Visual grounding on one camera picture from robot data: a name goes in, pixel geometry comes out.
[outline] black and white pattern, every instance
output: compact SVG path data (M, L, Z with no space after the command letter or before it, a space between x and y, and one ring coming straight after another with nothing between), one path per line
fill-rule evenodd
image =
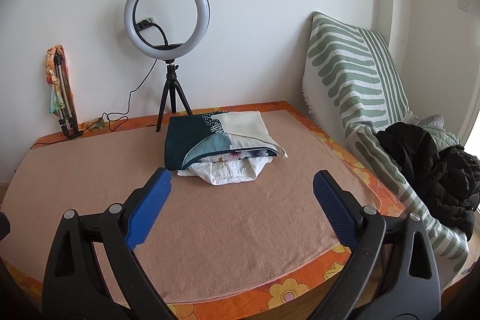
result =
M212 119L213 115L222 114L222 113L228 113L228 112L212 112L212 113L202 114L203 121L205 121L205 123L210 127L210 130L213 133L223 132L222 123L219 120Z

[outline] tripod leg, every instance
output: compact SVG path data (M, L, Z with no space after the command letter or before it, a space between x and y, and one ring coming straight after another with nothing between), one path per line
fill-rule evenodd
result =
M170 106L172 107L172 113L177 112L177 98L175 97L175 85L170 85Z
M188 115L192 115L193 113L191 112L191 109L190 109L190 105L188 105L188 102L187 102L187 98L185 97L185 94L182 90L182 87L179 83L178 80L175 80L173 82L173 85L175 86L175 88L177 89L177 92L178 92L178 95L180 97L180 100L181 102L183 103L183 107L185 108L185 110L187 111L187 114Z
M158 111L158 121L157 121L157 132L160 132L160 127L162 126L163 112L165 111L165 105L167 104L167 96L169 94L171 82L167 80L165 86L163 86L162 101L160 102L160 110Z

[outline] black tripod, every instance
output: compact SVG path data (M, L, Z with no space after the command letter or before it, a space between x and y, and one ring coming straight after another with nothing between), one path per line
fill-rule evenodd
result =
M180 82L177 80L177 73L175 72L178 69L178 65L172 64L175 60L164 60L166 63L166 81L165 86L163 87L162 101L160 102L160 110L158 112L158 121L157 121L157 132L160 131L163 120L163 112L165 111L165 105L167 104L167 96L170 92L170 105L172 107L172 113L177 112L177 101L175 97L175 90L177 91L185 110L188 115L192 115L190 105L188 105L187 98L185 93L182 90Z

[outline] white ring light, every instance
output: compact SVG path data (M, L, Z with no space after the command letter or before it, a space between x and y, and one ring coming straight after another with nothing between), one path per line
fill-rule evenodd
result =
M195 0L197 6L197 25L190 38L182 45L173 49L159 49L150 45L138 32L135 20L135 11L139 0L127 0L123 12L123 22L128 37L135 47L148 57L159 60L177 59L193 50L202 40L210 22L210 5L208 0Z

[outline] orange floral tablecloth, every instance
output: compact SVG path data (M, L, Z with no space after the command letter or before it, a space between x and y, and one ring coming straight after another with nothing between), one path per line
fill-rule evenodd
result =
M353 172L358 175L378 196L381 207L380 213L389 216L398 217L404 210L403 205L393 196L393 194L372 175L357 159L349 152L345 151L338 143L322 131L313 122L303 116L287 102L259 103L251 105L215 107L212 109L194 110L194 114L212 111L259 111L270 112L276 110L287 110L306 128L313 132L324 144L333 150L340 160ZM169 119L176 115L185 115L185 112L176 114L165 114L162 124L168 124ZM128 119L121 124L116 131L137 129L141 127L156 126L157 116L145 116ZM96 136L110 133L108 129L92 129L86 131L82 137ZM41 137L37 143L52 143L64 138L61 132ZM40 148L43 145L35 145L33 148ZM345 262L350 256L350 249L337 245L328 252L320 255L317 259L303 266L301 269L291 272L283 278L249 290L233 297L223 298L210 302L201 302L196 304L171 304L169 307L173 313L184 320L236 320L251 316L273 307L282 305L299 295L308 292L310 289L320 285L328 278L333 277L343 269ZM32 299L39 303L41 301L42 283L30 278L12 265L6 263L8 270Z

